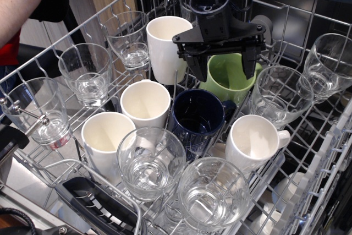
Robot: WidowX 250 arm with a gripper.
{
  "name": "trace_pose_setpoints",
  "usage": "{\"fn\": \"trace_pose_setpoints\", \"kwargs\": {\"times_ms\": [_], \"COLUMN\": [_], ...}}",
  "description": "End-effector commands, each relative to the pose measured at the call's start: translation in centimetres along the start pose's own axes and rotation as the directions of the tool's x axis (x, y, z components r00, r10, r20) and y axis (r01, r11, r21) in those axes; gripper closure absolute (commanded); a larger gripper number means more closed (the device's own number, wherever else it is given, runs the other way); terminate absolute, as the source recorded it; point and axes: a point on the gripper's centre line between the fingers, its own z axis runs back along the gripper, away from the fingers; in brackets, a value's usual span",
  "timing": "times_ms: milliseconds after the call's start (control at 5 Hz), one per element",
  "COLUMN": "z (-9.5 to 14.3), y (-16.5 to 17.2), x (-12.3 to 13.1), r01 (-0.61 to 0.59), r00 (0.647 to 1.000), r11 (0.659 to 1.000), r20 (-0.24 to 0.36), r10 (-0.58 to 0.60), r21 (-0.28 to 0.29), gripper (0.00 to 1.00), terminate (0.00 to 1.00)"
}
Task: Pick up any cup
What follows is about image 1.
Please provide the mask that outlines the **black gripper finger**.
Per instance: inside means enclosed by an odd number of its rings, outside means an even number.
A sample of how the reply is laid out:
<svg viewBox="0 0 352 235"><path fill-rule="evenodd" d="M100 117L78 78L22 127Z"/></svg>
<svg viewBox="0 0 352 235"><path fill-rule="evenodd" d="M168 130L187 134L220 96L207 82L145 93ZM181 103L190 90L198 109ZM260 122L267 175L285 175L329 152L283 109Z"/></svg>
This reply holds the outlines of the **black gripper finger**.
<svg viewBox="0 0 352 235"><path fill-rule="evenodd" d="M190 70L193 72L194 76L199 81L206 81L208 56L201 55L201 54L194 55L194 54L187 53L185 55L185 59Z"/></svg>
<svg viewBox="0 0 352 235"><path fill-rule="evenodd" d="M256 62L261 57L261 45L249 44L242 47L242 67L247 79L254 76Z"/></svg>

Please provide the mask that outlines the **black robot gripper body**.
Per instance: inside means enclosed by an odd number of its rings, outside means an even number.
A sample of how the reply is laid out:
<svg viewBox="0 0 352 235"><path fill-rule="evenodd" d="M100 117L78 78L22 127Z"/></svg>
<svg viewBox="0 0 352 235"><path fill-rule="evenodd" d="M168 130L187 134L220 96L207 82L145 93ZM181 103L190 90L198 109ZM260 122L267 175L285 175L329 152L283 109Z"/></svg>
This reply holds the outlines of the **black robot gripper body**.
<svg viewBox="0 0 352 235"><path fill-rule="evenodd" d="M190 0L197 27L176 34L180 58L240 52L246 61L256 61L265 49L265 28L245 23L234 16L239 11L232 0Z"/></svg>

